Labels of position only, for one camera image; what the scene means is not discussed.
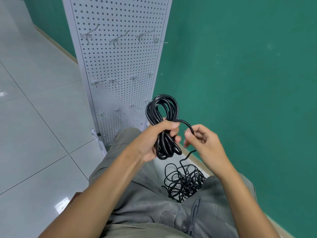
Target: beige baseboard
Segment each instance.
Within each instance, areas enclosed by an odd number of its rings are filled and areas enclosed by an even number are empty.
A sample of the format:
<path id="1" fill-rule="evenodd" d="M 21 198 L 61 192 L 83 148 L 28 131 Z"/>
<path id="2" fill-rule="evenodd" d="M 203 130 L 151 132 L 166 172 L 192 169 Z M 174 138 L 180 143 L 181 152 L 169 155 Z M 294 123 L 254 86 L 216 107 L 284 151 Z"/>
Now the beige baseboard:
<path id="1" fill-rule="evenodd" d="M 69 52 L 67 52 L 61 45 L 59 45 L 55 40 L 53 40 L 49 35 L 47 35 L 41 28 L 37 25 L 33 24 L 35 29 L 42 34 L 47 40 L 49 40 L 52 44 L 54 44 L 59 50 L 61 50 L 66 56 L 68 56 L 71 60 L 73 60 L 76 64 L 78 64 L 77 59 L 72 56 Z"/>
<path id="2" fill-rule="evenodd" d="M 180 149 L 182 150 L 183 154 L 187 156 L 189 154 L 189 151 L 185 149 L 182 145 L 179 146 Z M 214 174 L 206 167 L 206 165 L 200 161 L 199 159 L 196 158 L 193 154 L 191 154 L 188 157 L 196 166 L 200 169 L 202 169 L 204 172 L 206 172 L 208 175 L 213 176 Z M 294 238 L 290 233 L 288 233 L 286 230 L 284 230 L 279 224 L 277 224 L 274 220 L 272 220 L 269 216 L 267 216 L 268 219 L 271 221 L 272 225 L 274 228 L 277 230 L 279 235 L 282 238 Z"/>

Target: cord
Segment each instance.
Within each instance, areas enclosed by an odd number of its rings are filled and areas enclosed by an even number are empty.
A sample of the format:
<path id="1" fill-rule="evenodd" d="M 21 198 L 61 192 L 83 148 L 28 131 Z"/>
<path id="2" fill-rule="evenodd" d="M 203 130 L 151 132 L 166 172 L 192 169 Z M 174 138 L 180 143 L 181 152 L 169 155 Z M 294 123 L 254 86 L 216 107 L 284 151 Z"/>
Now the cord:
<path id="1" fill-rule="evenodd" d="M 166 120 L 184 123 L 188 126 L 192 134 L 195 134 L 188 122 L 177 119 L 178 104 L 173 97 L 165 94 L 156 96 L 146 107 L 145 114 L 152 125 L 156 125 L 163 121 L 163 117 L 159 112 L 159 105 L 162 105 L 166 112 Z M 161 160 L 172 157 L 174 154 L 182 154 L 180 147 L 176 144 L 174 138 L 170 136 L 168 130 L 164 130 L 158 135 L 155 148 L 156 155 Z M 180 167 L 177 168 L 177 166 L 173 163 L 165 166 L 165 186 L 162 187 L 166 188 L 169 198 L 176 202 L 182 202 L 195 194 L 202 187 L 206 179 L 203 173 L 195 165 L 182 164 L 182 161 L 187 160 L 188 157 L 195 151 L 196 150 L 191 151 L 186 158 L 179 161 Z M 170 165 L 174 166 L 176 170 L 166 174 L 166 168 Z"/>

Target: coiled black cable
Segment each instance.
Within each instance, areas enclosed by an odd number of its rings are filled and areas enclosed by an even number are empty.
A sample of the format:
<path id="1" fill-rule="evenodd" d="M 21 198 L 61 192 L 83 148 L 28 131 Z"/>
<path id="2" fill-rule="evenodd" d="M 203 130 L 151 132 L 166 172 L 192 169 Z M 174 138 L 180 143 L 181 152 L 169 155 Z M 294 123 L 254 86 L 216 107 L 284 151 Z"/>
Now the coiled black cable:
<path id="1" fill-rule="evenodd" d="M 189 123 L 177 119 L 178 104 L 173 97 L 165 94 L 156 96 L 146 107 L 145 114 L 152 125 L 156 125 L 163 121 L 163 117 L 159 112 L 159 105 L 162 105 L 166 112 L 166 120 L 184 123 L 188 126 L 192 134 L 195 134 Z M 164 130 L 158 135 L 155 148 L 156 155 L 161 160 L 172 157 L 174 154 L 182 154 L 180 147 L 176 144 L 174 138 L 170 136 L 169 130 Z M 182 202 L 195 194 L 205 181 L 203 173 L 195 165 L 189 164 L 183 166 L 182 164 L 182 161 L 186 160 L 189 155 L 195 151 L 196 150 L 191 151 L 186 158 L 180 160 L 179 163 L 181 166 L 179 168 L 173 163 L 165 166 L 165 186 L 163 187 L 167 189 L 169 197 L 177 202 Z M 166 168 L 169 165 L 175 166 L 176 170 L 166 174 Z"/>

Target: cable bundle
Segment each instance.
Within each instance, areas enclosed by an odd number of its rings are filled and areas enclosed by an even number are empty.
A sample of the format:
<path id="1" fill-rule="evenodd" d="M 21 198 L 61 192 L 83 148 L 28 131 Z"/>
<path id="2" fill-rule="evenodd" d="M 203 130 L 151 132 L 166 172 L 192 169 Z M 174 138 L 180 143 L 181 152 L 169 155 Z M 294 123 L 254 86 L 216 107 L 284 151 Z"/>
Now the cable bundle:
<path id="1" fill-rule="evenodd" d="M 152 125 L 156 125 L 163 121 L 163 117 L 159 112 L 159 105 L 162 105 L 166 112 L 166 120 L 173 122 L 181 122 L 188 126 L 192 134 L 194 131 L 190 124 L 184 120 L 178 118 L 178 104 L 176 100 L 165 94 L 156 96 L 146 107 L 146 117 Z M 182 151 L 179 146 L 176 144 L 174 138 L 169 134 L 168 130 L 164 130 L 158 135 L 158 138 L 155 143 L 156 155 L 159 159 L 165 160 L 169 157 L 172 157 L 174 154 L 181 155 Z M 180 167 L 177 168 L 175 164 L 170 163 L 165 166 L 165 179 L 164 179 L 164 188 L 167 189 L 168 195 L 171 199 L 182 202 L 185 199 L 191 197 L 195 194 L 203 185 L 205 177 L 203 173 L 197 169 L 195 165 L 182 165 L 182 161 L 186 160 L 189 155 L 196 150 L 190 152 L 186 158 L 180 160 Z M 176 170 L 166 174 L 166 168 L 169 165 L 175 166 Z M 193 167 L 194 170 L 189 172 L 189 168 Z"/>

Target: hand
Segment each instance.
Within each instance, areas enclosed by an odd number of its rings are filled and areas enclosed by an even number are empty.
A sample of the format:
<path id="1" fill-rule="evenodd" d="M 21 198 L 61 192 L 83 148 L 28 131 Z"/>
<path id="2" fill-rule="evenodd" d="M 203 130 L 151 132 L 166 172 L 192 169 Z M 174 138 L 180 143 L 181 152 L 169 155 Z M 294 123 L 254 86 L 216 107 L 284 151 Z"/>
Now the hand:
<path id="1" fill-rule="evenodd" d="M 233 168 L 218 136 L 204 125 L 192 126 L 195 135 L 189 129 L 185 131 L 184 148 L 190 144 L 195 147 L 204 164 L 218 178 L 226 175 Z"/>
<path id="2" fill-rule="evenodd" d="M 135 140 L 129 144 L 126 149 L 135 154 L 138 158 L 141 158 L 143 162 L 148 162 L 155 159 L 156 150 L 153 147 L 158 135 L 164 130 L 170 130 L 170 135 L 175 136 L 175 142 L 179 143 L 182 138 L 177 135 L 179 131 L 179 123 L 164 120 L 157 125 L 150 125 L 143 131 Z"/>

